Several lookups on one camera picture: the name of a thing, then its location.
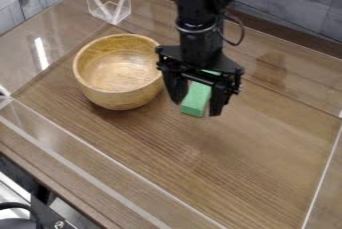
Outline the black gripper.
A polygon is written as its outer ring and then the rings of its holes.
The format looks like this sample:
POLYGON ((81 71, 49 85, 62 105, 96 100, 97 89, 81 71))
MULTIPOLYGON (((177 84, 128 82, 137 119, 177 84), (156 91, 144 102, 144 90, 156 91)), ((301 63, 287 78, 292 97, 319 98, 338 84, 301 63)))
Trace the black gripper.
POLYGON ((235 89, 240 87, 241 66, 223 52, 217 28, 203 32, 180 31, 179 45, 160 45, 157 69, 163 74, 169 98, 179 104, 188 92, 188 80, 211 87, 209 116, 219 116, 235 89))

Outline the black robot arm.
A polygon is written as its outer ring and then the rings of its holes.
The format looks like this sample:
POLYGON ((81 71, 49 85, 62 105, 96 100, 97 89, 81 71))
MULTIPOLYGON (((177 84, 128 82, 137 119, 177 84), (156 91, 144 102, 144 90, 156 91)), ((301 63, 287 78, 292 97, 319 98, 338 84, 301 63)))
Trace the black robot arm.
POLYGON ((156 67, 161 72, 171 100, 180 103, 188 83, 211 88, 209 115, 221 114, 229 98, 240 92, 243 67, 223 51, 224 16, 231 0, 175 0, 176 45, 155 48, 156 67))

